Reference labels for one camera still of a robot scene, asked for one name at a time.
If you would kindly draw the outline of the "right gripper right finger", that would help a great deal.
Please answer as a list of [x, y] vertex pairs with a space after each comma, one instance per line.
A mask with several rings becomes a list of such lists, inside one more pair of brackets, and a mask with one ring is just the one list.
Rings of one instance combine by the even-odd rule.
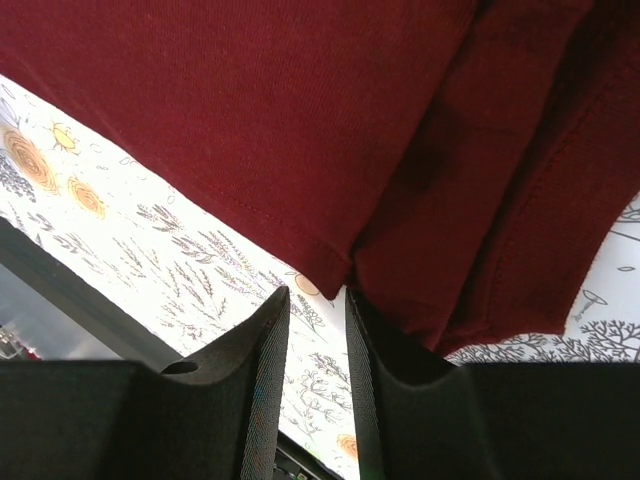
[[345, 299], [364, 479], [635, 479], [639, 368], [629, 363], [456, 366]]

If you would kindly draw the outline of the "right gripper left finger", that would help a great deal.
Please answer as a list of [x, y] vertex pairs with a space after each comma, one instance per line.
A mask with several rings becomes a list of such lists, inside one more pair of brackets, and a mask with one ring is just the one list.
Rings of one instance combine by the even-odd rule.
[[277, 288], [161, 372], [124, 360], [5, 361], [5, 479], [269, 479], [290, 321]]

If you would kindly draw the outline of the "dark red t-shirt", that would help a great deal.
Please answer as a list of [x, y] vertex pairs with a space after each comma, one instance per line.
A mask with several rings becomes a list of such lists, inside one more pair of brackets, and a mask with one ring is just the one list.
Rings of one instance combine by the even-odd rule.
[[639, 190], [635, 1], [5, 1], [1, 72], [443, 355], [563, 332]]

